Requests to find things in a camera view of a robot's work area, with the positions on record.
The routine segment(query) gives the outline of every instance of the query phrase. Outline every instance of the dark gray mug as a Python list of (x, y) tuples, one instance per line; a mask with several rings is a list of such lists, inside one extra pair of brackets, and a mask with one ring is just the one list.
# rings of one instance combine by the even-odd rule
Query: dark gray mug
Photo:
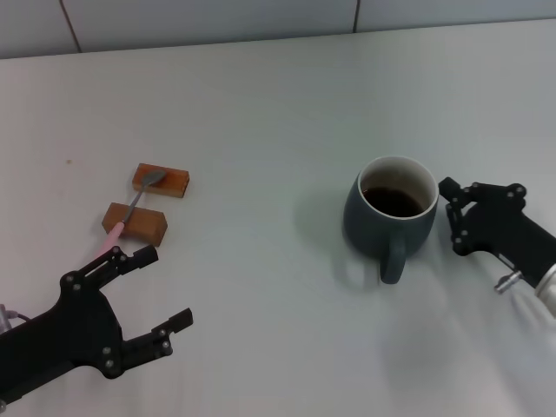
[[(403, 196), (409, 196), (417, 203), (415, 213), (418, 214), (397, 217), (379, 211), (363, 195), (376, 189), (400, 191)], [(344, 231), (359, 252), (380, 260), (382, 282), (398, 282), (406, 259), (427, 239), (433, 226), (438, 194), (438, 185), (431, 172), (403, 156), (375, 159), (357, 176), (344, 208)]]

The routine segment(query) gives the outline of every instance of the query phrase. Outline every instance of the spoon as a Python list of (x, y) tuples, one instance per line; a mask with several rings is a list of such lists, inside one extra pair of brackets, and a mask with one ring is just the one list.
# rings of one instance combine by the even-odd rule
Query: spoon
[(95, 259), (98, 258), (100, 255), (105, 254), (116, 245), (118, 241), (118, 237), (120, 236), (120, 234), (123, 231), (123, 228), (125, 227), (125, 223), (129, 221), (129, 218), (131, 217), (131, 213), (133, 213), (133, 209), (136, 207), (139, 198), (141, 198), (141, 194), (145, 191), (145, 189), (148, 186), (160, 182), (165, 176), (166, 176), (166, 172), (162, 171), (161, 169), (150, 171), (143, 176), (141, 180), (141, 189), (137, 193), (136, 198), (134, 198), (133, 202), (131, 202), (131, 204), (129, 205), (128, 211), (123, 217), (123, 220), (121, 222), (116, 223), (116, 225), (112, 228), (112, 230), (110, 230), (110, 233), (108, 233), (108, 236), (106, 236), (103, 245), (101, 246), (99, 251), (96, 252)]

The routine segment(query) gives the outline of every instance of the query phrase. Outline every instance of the table surface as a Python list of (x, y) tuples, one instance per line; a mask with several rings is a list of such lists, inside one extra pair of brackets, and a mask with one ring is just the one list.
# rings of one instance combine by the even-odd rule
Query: table surface
[[(125, 338), (183, 308), (174, 354), (80, 367), (11, 416), (548, 416), (553, 324), (507, 269), (433, 231), (395, 286), (341, 237), (365, 162), (521, 182), (556, 231), (556, 21), (0, 62), (2, 300), (35, 316), (101, 244), (139, 162), (191, 174), (160, 261), (103, 292)], [(126, 252), (139, 248), (122, 241)]]

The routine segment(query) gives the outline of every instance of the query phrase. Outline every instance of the pink spoon handle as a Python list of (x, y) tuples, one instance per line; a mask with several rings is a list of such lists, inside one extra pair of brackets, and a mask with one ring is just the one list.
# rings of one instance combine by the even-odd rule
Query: pink spoon handle
[(124, 226), (125, 224), (123, 224), (123, 222), (116, 223), (112, 230), (110, 230), (110, 233), (108, 233), (108, 236), (106, 236), (106, 239), (104, 240), (101, 248), (98, 250), (98, 252), (96, 252), (95, 259), (98, 258), (100, 255), (104, 255), (106, 252), (116, 246), (116, 244), (118, 243), (118, 237), (120, 237)]

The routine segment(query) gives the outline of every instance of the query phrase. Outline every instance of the coffee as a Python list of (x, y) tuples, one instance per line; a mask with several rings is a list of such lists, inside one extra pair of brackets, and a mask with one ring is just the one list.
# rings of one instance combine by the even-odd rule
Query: coffee
[(398, 189), (386, 187), (366, 189), (363, 191), (363, 196), (371, 206), (385, 215), (413, 217), (423, 212), (417, 201)]

